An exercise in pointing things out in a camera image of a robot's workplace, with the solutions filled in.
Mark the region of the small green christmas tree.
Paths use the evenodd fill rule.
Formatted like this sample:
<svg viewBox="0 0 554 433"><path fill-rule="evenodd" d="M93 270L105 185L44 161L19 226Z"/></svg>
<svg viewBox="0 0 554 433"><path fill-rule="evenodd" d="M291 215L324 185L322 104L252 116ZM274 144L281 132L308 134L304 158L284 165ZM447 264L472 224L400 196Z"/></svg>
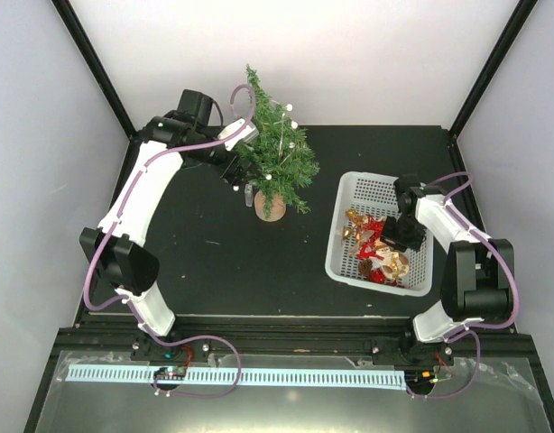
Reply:
<svg viewBox="0 0 554 433"><path fill-rule="evenodd" d="M254 165L248 182L256 190L255 212L266 222L281 219L288 207L305 214L309 206L298 190L308 187L319 173L306 130L291 118L291 104L274 100L262 88L251 66L246 67L246 82L255 93L252 122L259 134L250 143L239 143L236 150Z"/></svg>

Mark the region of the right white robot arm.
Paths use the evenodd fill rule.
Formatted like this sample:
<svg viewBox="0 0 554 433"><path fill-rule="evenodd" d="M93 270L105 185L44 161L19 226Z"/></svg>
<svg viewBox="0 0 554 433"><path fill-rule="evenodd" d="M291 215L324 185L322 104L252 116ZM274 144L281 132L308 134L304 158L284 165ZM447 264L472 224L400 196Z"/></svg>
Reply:
<svg viewBox="0 0 554 433"><path fill-rule="evenodd" d="M439 301L412 319L413 332L401 337L401 358L420 363L431 343L452 342L472 328L505 329L516 321L520 299L513 275L514 252L505 239L494 239L471 223L452 197L471 184L447 192L438 181L422 184L415 174L394 183L399 216L389 217L381 240L395 251L419 251L432 235L447 254Z"/></svg>

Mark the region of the white plastic basket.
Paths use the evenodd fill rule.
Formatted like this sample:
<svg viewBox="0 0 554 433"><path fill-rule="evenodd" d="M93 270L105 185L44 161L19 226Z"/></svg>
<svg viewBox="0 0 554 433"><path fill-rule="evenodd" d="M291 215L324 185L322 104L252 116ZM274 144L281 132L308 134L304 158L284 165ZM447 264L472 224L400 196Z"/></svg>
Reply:
<svg viewBox="0 0 554 433"><path fill-rule="evenodd" d="M373 217L400 215L393 183L394 176L349 171L339 181L325 261L327 275L334 281L361 289L399 296L424 297L432 286L433 235L427 233L418 252L407 250L410 270L395 286L374 283L358 271L358 259L349 253L354 240L345 240L342 229L347 226L346 211L354 209Z"/></svg>

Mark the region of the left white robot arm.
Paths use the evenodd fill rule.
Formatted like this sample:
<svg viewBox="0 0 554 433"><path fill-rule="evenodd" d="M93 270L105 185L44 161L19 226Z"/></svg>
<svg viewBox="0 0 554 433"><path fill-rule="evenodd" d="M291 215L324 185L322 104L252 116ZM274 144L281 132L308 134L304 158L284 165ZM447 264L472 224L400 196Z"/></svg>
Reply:
<svg viewBox="0 0 554 433"><path fill-rule="evenodd" d="M138 134L139 152L114 204L95 228L84 228L79 242L88 259L82 299L90 311L120 301L134 313L138 327L152 335L150 348L162 360L175 358L182 339L172 332L175 315L158 287L160 265L146 248L146 236L165 190L185 160L217 167L233 189L245 181L235 146L258 134L256 101L246 116L230 124L210 124L218 107L211 97L184 90L178 107L155 116Z"/></svg>

